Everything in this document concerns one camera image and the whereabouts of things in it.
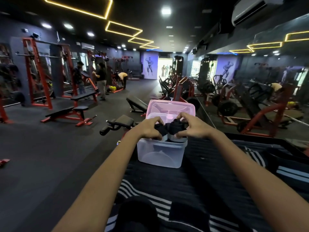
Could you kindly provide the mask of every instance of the black shirt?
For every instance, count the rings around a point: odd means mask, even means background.
[[[77,67],[73,69],[73,80],[75,84],[81,84],[83,82],[82,74],[80,73],[80,70]]]
[[[97,81],[102,81],[102,80],[106,80],[106,70],[105,68],[102,68],[98,71],[97,75],[99,75],[100,77],[97,78]]]

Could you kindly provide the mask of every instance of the left hand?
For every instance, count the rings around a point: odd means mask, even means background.
[[[164,125],[161,118],[157,116],[151,119],[143,120],[141,123],[132,128],[130,132],[135,132],[140,138],[157,138],[158,140],[162,140],[162,135],[155,129],[155,124],[157,122]]]

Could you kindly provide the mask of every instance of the yellow neon light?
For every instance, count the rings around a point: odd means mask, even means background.
[[[98,15],[98,14],[90,13],[90,12],[87,12],[87,11],[84,11],[84,10],[80,10],[80,9],[77,9],[77,8],[74,8],[74,7],[70,7],[70,6],[67,6],[67,5],[63,5],[63,4],[58,3],[58,2],[49,1],[49,0],[44,0],[44,1],[49,3],[49,4],[52,4],[52,5],[57,5],[57,6],[60,6],[60,7],[63,7],[63,8],[67,8],[67,9],[70,9],[70,10],[73,10],[73,11],[77,11],[77,12],[83,13],[85,15],[91,15],[91,16],[97,17],[99,19],[107,19],[109,11],[110,11],[112,3],[113,3],[113,0],[109,0],[107,9],[105,11],[105,15],[103,16],[103,15]]]
[[[141,43],[141,42],[132,41],[133,39],[148,41],[148,43],[145,44],[145,43]],[[147,39],[144,39],[144,38],[139,38],[139,37],[133,37],[133,38],[129,39],[128,42],[132,42],[132,43],[136,43],[136,44],[140,44],[140,45],[149,45],[149,44],[153,43],[154,41],[147,40]]]
[[[279,44],[278,46],[270,46],[270,47],[253,47],[253,46],[263,46],[263,45],[271,45],[271,44]],[[279,41],[279,42],[268,42],[268,43],[258,43],[258,44],[250,44],[247,45],[247,47],[251,50],[255,50],[255,49],[270,49],[270,48],[280,48],[282,47],[283,42]]]
[[[245,53],[252,53],[254,50],[252,49],[235,49],[235,50],[229,50],[232,53],[235,54],[245,54]]]
[[[116,31],[112,31],[112,30],[109,30],[108,27],[110,26],[110,24],[113,23],[113,24],[116,24],[116,25],[120,25],[120,26],[123,26],[123,27],[127,27],[127,28],[131,28],[131,29],[134,29],[134,30],[137,30],[138,32],[135,33],[134,35],[129,35],[129,34],[126,34],[126,33],[122,33],[122,32],[116,32]],[[129,36],[129,37],[136,37],[138,34],[140,34],[143,30],[142,29],[139,29],[139,28],[136,28],[136,27],[131,27],[131,26],[128,26],[128,25],[125,25],[125,24],[122,24],[122,23],[117,23],[117,22],[114,22],[114,21],[108,21],[106,27],[105,27],[105,31],[107,32],[112,32],[112,33],[116,33],[116,34],[120,34],[120,35],[124,35],[124,36]]]
[[[309,40],[309,38],[301,38],[301,39],[289,40],[289,36],[290,36],[290,35],[294,35],[294,34],[302,34],[302,33],[309,33],[309,31],[303,31],[303,32],[292,32],[292,33],[288,33],[288,34],[286,34],[286,37],[285,37],[284,41],[285,41],[285,42],[289,42],[289,41],[302,41],[302,40]]]
[[[140,46],[140,48],[144,48],[144,49],[158,49],[160,47],[158,46],[153,46],[153,45],[142,45]]]

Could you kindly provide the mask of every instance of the white air conditioner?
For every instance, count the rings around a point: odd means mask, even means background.
[[[95,46],[94,45],[90,45],[90,44],[86,44],[82,42],[82,49],[90,49],[90,50],[94,50]]]
[[[255,20],[261,16],[271,13],[284,0],[240,0],[235,6],[232,14],[232,24],[237,26],[247,19]]]

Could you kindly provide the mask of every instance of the translucent container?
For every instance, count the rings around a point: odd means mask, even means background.
[[[162,121],[170,123],[180,112],[195,116],[195,107],[190,103],[151,100],[148,105],[146,119],[160,116]],[[171,143],[152,139],[141,139],[137,143],[138,160],[147,164],[180,168],[187,142]]]

